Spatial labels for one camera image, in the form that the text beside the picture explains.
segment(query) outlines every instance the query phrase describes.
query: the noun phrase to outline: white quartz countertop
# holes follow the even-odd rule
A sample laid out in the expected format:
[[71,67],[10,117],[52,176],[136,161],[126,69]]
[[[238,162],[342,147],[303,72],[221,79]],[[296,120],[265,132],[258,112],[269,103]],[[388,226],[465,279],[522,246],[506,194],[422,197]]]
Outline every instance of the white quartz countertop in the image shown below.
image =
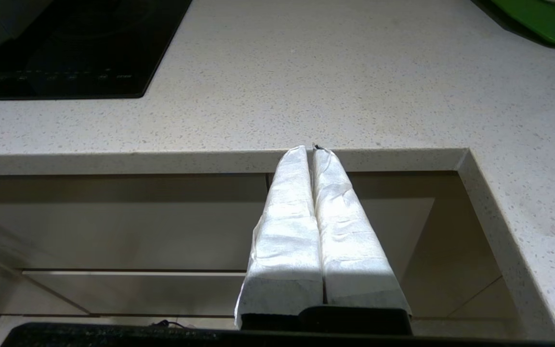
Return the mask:
[[469,1],[194,0],[145,97],[0,101],[0,175],[262,172],[313,142],[353,171],[458,169],[553,336],[555,50]]

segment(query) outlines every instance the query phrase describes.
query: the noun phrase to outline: black cable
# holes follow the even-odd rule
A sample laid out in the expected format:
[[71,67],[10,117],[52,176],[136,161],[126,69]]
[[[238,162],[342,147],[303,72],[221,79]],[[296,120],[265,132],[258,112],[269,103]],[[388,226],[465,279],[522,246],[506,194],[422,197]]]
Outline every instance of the black cable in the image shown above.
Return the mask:
[[267,187],[267,193],[269,193],[269,188],[271,188],[271,182],[269,182],[270,173],[264,174],[264,185]]
[[188,329],[187,327],[185,327],[185,326],[183,326],[183,325],[177,323],[176,321],[170,321],[170,320],[166,320],[166,319],[165,319],[165,320],[161,320],[161,321],[159,321],[159,322],[157,322],[157,323],[153,323],[151,326],[152,326],[152,327],[155,327],[155,326],[157,326],[157,327],[167,327],[167,326],[169,326],[169,325],[171,325],[171,324],[172,324],[172,325],[176,325],[177,327],[180,327],[181,329]]

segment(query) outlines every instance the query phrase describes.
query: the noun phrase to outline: induction cooktop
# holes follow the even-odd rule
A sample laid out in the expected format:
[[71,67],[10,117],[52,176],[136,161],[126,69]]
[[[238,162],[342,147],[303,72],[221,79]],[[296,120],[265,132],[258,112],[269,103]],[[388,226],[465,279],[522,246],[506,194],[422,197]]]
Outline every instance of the induction cooktop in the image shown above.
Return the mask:
[[0,46],[0,99],[141,97],[191,0],[55,0]]

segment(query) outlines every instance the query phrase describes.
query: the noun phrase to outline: cabinet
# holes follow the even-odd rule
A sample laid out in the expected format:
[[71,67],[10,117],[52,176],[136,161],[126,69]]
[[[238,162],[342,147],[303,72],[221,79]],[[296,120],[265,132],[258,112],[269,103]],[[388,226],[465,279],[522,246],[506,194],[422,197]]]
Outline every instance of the cabinet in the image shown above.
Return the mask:
[[13,268],[246,270],[264,175],[0,178]]

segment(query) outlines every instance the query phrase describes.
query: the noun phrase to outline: black surface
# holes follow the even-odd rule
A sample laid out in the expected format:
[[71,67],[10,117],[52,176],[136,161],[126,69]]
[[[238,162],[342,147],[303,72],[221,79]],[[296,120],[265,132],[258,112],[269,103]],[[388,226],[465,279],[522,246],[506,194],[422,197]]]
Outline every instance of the black surface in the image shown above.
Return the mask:
[[409,346],[409,347],[500,347],[555,346],[533,341],[463,340],[417,338],[412,336],[373,336],[360,334],[320,334],[308,332],[258,332],[167,327],[126,327],[121,325],[82,325],[27,323],[16,327],[2,347],[100,347],[100,346]]
[[55,0],[0,46],[0,99],[141,97],[191,0]]
[[402,309],[317,306],[298,316],[242,314],[241,321],[241,330],[412,335],[410,318]]

